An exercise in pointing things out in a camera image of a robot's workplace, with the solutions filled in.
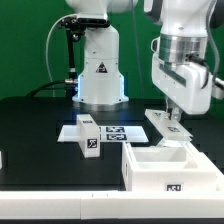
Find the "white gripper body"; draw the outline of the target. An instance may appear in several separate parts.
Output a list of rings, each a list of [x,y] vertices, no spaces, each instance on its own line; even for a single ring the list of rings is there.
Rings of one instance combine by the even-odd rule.
[[[201,115],[208,111],[212,75],[204,66],[193,62],[165,63],[154,53],[151,74],[153,84],[187,114]]]

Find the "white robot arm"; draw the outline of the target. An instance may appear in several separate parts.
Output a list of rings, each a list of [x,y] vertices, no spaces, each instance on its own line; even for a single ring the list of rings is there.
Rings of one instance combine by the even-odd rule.
[[[206,113],[213,98],[224,99],[217,77],[219,51],[211,31],[224,24],[224,0],[65,0],[74,24],[84,30],[84,64],[73,100],[92,109],[129,101],[119,71],[118,31],[111,14],[143,7],[146,22],[134,20],[138,63],[151,52],[152,84],[168,99],[173,116]]]

